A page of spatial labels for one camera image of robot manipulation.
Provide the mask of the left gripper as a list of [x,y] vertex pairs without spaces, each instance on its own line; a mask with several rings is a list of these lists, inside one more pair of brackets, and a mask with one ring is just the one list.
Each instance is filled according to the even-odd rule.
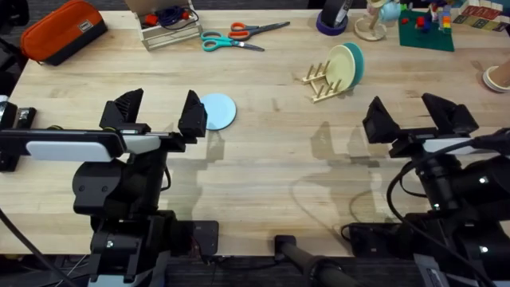
[[[136,122],[144,91],[128,91],[109,100],[99,126],[118,128]],[[187,94],[178,122],[179,132],[162,136],[163,145],[125,163],[113,159],[107,163],[85,162],[73,176],[73,210],[88,216],[150,216],[158,212],[159,196],[171,187],[167,167],[169,152],[184,152],[187,144],[196,144],[206,135],[207,112],[195,91]]]

